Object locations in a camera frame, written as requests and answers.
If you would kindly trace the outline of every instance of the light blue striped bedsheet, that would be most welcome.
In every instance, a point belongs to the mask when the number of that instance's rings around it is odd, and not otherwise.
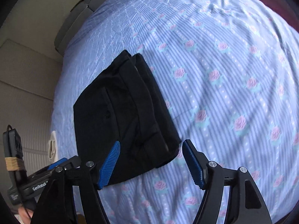
[[[80,93],[124,49],[141,53],[181,139],[224,167],[247,167],[274,223],[299,199],[298,40],[259,0],[107,0],[65,53],[51,127],[59,156],[77,154]],[[74,195],[82,211],[77,189]],[[112,224],[188,224],[203,191],[180,151],[100,196]],[[227,200],[225,188],[218,224]]]

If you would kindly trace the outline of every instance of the black pants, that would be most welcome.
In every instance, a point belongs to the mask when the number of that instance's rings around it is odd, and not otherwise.
[[[109,184],[167,164],[181,141],[143,56],[126,50],[81,93],[74,124],[83,163],[101,166],[115,141],[121,143]]]

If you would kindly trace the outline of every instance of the beige wall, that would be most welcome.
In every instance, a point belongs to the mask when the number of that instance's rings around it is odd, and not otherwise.
[[[17,129],[28,174],[49,164],[47,141],[62,67],[54,39],[78,1],[19,0],[0,28],[0,133],[8,124]],[[7,201],[10,179],[2,136],[0,179],[0,192]]]
[[[0,45],[11,39],[62,62],[62,56],[55,50],[54,39],[78,1],[19,0],[0,29]]]
[[[19,133],[27,174],[49,164],[54,90],[61,63],[10,40],[0,47],[0,133],[10,124]],[[7,201],[10,179],[0,137],[0,192]]]

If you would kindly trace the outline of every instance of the black cable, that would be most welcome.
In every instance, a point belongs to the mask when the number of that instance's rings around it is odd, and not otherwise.
[[[8,126],[7,126],[7,129],[6,129],[6,142],[7,142],[7,145],[8,145],[8,147],[9,147],[10,154],[11,154],[11,148],[10,148],[9,136],[8,136],[9,129],[11,129],[11,130],[13,129],[13,128],[11,127],[11,125],[8,125]],[[21,202],[21,205],[24,207],[25,212],[27,213],[27,215],[28,215],[28,217],[29,217],[29,220],[31,220],[31,216],[29,215],[29,213],[28,213],[28,211],[27,211],[27,208],[25,207],[25,205],[24,205],[24,203],[23,203],[23,201],[22,201],[22,196],[20,195],[20,191],[19,191],[19,188],[18,188],[17,183],[16,183],[16,189],[17,189],[18,196],[20,196],[20,202]]]

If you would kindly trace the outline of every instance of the screw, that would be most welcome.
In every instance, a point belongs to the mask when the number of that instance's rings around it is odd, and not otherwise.
[[[58,166],[58,167],[55,169],[55,171],[58,172],[58,173],[60,173],[62,170],[63,170],[63,168],[62,168],[61,166]]]
[[[242,173],[246,173],[246,172],[247,172],[247,168],[245,168],[245,167],[240,167],[240,171],[241,171]]]
[[[86,166],[87,166],[87,167],[92,167],[94,164],[95,164],[95,163],[94,163],[93,161],[88,161],[88,162],[86,163]]]
[[[214,161],[211,161],[211,162],[209,162],[209,165],[210,165],[211,167],[216,167],[216,166],[217,166],[217,163],[215,163]]]

